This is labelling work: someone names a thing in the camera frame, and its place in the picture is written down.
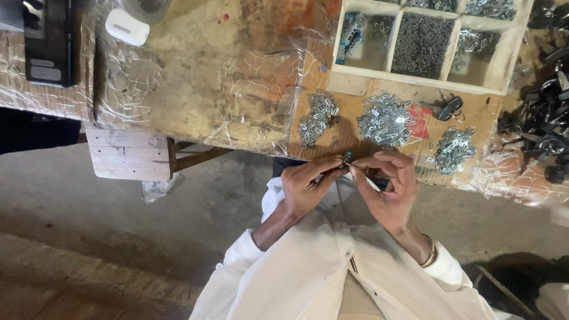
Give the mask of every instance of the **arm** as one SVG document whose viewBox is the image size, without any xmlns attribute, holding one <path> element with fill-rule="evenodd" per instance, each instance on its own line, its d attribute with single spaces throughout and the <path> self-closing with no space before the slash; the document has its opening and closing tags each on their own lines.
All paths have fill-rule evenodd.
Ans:
<svg viewBox="0 0 569 320">
<path fill-rule="evenodd" d="M 363 170 L 388 175 L 387 190 L 376 191 Z M 378 152 L 354 161 L 350 172 L 372 215 L 419 265 L 424 264 L 431 254 L 431 244 L 411 219 L 419 191 L 413 159 L 396 152 Z M 486 300 L 472 288 L 458 261 L 440 243 L 434 244 L 436 260 L 423 270 L 470 319 L 496 319 Z"/>
<path fill-rule="evenodd" d="M 318 205 L 339 176 L 347 173 L 336 169 L 340 163 L 341 156 L 331 156 L 283 171 L 284 199 L 259 228 L 245 231 L 227 250 L 223 264 L 216 266 L 197 299 L 190 320 L 227 318 L 239 302 L 240 288 L 254 277 L 255 262 Z"/>
</svg>

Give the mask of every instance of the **wooden box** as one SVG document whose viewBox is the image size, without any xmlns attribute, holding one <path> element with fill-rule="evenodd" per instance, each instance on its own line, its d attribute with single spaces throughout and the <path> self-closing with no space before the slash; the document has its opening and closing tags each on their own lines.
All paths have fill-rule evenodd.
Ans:
<svg viewBox="0 0 569 320">
<path fill-rule="evenodd" d="M 466 0 L 456 1 L 455 13 L 406 6 L 405 1 L 401 0 L 401 3 L 396 5 L 376 0 L 344 0 L 340 14 L 340 23 L 336 33 L 331 70 L 469 93 L 495 93 L 498 95 L 507 93 L 527 21 L 529 20 L 533 0 L 514 0 L 517 12 L 512 21 L 466 15 L 464 13 Z M 377 41 L 369 41 L 366 39 L 367 36 L 364 35 L 364 42 L 354 50 L 353 55 L 345 57 L 343 65 L 337 64 L 336 55 L 340 46 L 344 15 L 355 12 L 362 12 L 365 15 L 394 17 L 391 32 L 389 37 L 381 44 L 378 44 Z M 428 15 L 455 21 L 438 79 L 391 72 L 401 19 L 406 13 Z M 460 32 L 463 28 L 492 32 L 500 35 L 500 38 L 497 41 L 493 55 L 489 59 L 472 58 L 465 67 L 457 71 L 452 69 L 451 66 L 455 58 Z"/>
</svg>

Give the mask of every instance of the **black phone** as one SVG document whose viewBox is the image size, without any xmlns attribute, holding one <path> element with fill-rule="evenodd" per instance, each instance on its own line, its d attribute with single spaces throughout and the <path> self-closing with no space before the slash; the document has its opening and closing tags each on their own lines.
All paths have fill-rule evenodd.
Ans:
<svg viewBox="0 0 569 320">
<path fill-rule="evenodd" d="M 26 79 L 71 86 L 71 0 L 23 0 Z"/>
</svg>

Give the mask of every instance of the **key ring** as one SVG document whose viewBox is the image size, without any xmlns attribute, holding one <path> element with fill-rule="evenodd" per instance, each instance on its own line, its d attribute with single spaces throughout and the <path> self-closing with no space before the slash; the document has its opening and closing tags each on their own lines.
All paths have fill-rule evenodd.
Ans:
<svg viewBox="0 0 569 320">
<path fill-rule="evenodd" d="M 457 117 L 458 117 L 459 115 L 461 115 L 461 114 L 463 115 L 463 119 L 462 119 L 462 120 L 459 120 Z M 451 113 L 451 116 L 452 116 L 456 121 L 458 121 L 458 122 L 460 122 L 460 123 L 463 123 L 464 121 L 466 121 L 466 116 L 465 116 L 464 113 L 463 113 L 462 111 L 460 111 L 460 110 L 455 110 L 453 113 Z"/>
</svg>

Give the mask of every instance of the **wooden stool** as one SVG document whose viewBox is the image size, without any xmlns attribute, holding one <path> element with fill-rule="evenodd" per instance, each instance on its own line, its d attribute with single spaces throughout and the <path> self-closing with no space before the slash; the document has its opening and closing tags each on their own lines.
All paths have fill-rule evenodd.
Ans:
<svg viewBox="0 0 569 320">
<path fill-rule="evenodd" d="M 163 134 L 121 130 L 111 125 L 84 125 L 93 168 L 101 178 L 168 181 L 174 172 L 232 151 L 221 147 L 183 151 L 195 143 L 175 143 Z"/>
</svg>

